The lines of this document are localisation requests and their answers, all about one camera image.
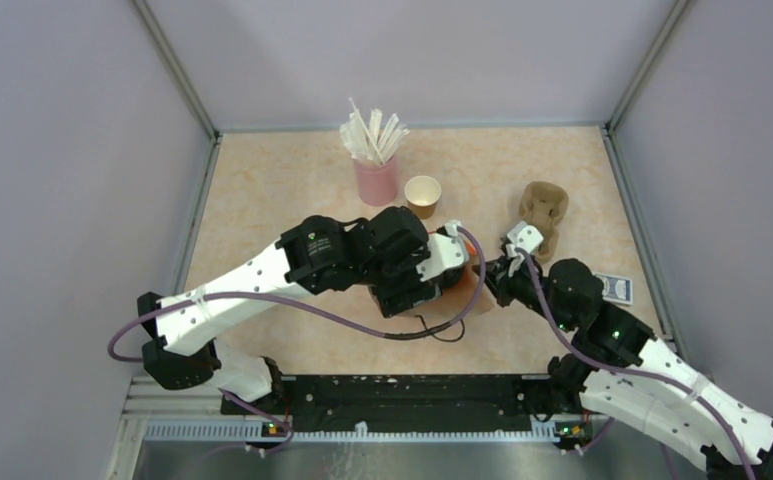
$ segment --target pink container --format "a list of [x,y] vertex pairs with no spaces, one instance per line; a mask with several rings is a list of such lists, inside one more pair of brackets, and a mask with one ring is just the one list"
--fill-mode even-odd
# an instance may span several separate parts
[[382,207],[398,197],[398,157],[393,156],[382,167],[354,162],[357,192],[360,200],[373,207]]

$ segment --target paper cup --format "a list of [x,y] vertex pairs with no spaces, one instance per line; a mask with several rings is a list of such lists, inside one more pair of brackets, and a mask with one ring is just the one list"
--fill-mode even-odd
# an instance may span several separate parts
[[442,198],[442,186],[433,177],[413,177],[404,187],[404,196],[407,197],[407,206],[418,218],[429,218]]

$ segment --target table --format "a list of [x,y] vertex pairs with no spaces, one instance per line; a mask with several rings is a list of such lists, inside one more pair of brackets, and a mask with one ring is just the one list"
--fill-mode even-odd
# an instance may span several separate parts
[[[415,175],[442,184],[428,229],[459,219],[489,257],[518,220],[525,185],[563,187],[570,201],[554,259],[576,257],[594,271],[632,278],[631,312],[660,333],[598,127],[413,130],[398,155],[401,185]],[[241,265],[309,215],[374,216],[381,208],[358,199],[350,162],[336,131],[225,134],[186,288]],[[393,204],[404,202],[399,195]],[[415,318],[381,318],[363,287],[309,302],[378,330],[420,330]],[[544,373],[552,356],[565,353],[548,324],[520,304],[496,306],[466,326],[458,343],[394,342],[275,307],[220,340],[271,357],[291,374]],[[456,335],[456,328],[441,335]]]

